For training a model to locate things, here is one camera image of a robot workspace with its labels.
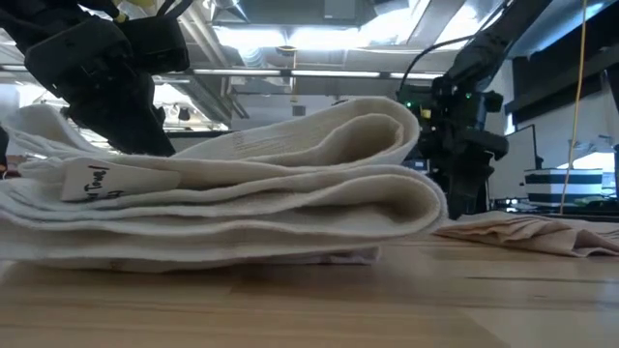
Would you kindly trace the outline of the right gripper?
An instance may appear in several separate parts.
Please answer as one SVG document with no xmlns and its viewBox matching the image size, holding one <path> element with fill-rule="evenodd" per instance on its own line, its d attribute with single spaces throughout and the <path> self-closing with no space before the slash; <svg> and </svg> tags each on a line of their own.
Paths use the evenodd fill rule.
<svg viewBox="0 0 619 348">
<path fill-rule="evenodd" d="M 507 155 L 505 136 L 486 130 L 486 116 L 501 110 L 503 96 L 489 92 L 455 90 L 440 96 L 430 86 L 404 85 L 396 91 L 397 101 L 418 119 L 419 140 L 406 156 L 408 160 L 427 160 L 439 164 L 464 154 L 468 148 L 489 153 L 494 160 Z M 422 109 L 431 110 L 431 118 L 421 117 Z M 456 167 L 449 176 L 447 193 L 449 218 L 484 213 L 487 165 Z"/>
</svg>

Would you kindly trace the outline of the white brown-checked towel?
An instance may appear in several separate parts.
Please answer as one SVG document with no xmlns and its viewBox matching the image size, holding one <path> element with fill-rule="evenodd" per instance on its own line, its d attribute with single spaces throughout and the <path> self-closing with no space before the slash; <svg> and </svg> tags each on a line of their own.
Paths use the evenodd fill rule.
<svg viewBox="0 0 619 348">
<path fill-rule="evenodd" d="M 0 181 L 0 260 L 138 273 L 356 263 L 447 216 L 442 189 L 403 165 L 420 136 L 417 119 L 386 98 L 235 131 L 169 157 L 113 155 L 43 104 L 2 126 L 35 158 Z"/>
</svg>

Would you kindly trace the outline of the white grey-plaid towel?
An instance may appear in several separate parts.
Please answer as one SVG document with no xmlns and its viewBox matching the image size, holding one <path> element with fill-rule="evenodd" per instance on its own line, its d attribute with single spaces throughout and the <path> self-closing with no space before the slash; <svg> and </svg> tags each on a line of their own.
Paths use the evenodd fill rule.
<svg viewBox="0 0 619 348">
<path fill-rule="evenodd" d="M 434 234 L 571 257 L 619 257 L 619 223 L 488 212 L 449 220 Z"/>
</svg>

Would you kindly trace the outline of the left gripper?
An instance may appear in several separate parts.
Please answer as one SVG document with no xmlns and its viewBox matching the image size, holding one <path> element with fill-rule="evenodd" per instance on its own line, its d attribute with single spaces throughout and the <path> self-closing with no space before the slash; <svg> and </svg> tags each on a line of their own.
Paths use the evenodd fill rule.
<svg viewBox="0 0 619 348">
<path fill-rule="evenodd" d="M 182 72 L 190 59 L 177 14 L 122 22 L 92 14 L 24 14 L 24 65 L 70 104 L 66 115 L 132 155 L 175 150 L 154 106 L 154 74 Z"/>
</svg>

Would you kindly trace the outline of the long ceiling light strip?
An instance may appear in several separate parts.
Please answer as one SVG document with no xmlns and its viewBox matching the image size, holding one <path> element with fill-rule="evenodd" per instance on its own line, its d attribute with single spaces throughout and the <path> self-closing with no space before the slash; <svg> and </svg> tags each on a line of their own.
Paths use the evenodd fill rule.
<svg viewBox="0 0 619 348">
<path fill-rule="evenodd" d="M 432 80 L 440 77 L 435 72 L 363 72 L 363 71 L 326 71 L 326 70 L 260 70 L 260 69 L 194 69 L 196 75 L 217 76 L 254 76 L 254 77 L 325 77 L 325 78 L 363 78 L 363 79 L 417 79 Z"/>
</svg>

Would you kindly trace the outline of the striped bin stack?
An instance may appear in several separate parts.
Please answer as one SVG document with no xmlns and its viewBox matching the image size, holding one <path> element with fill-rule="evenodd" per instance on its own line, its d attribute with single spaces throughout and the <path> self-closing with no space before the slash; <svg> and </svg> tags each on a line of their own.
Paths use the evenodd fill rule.
<svg viewBox="0 0 619 348">
<path fill-rule="evenodd" d="M 536 206 L 574 206 L 577 199 L 601 196 L 601 169 L 536 169 L 524 172 L 528 200 Z"/>
</svg>

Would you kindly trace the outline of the white partition board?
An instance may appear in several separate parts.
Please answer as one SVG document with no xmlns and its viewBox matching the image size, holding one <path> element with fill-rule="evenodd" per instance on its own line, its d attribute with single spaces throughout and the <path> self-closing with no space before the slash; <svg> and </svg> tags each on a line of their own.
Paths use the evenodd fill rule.
<svg viewBox="0 0 619 348">
<path fill-rule="evenodd" d="M 488 194 L 492 200 L 524 199 L 525 174 L 536 168 L 536 133 L 535 126 L 530 125 L 506 136 L 509 151 L 499 161 L 492 160 L 490 165 L 494 172 L 488 179 Z"/>
</svg>

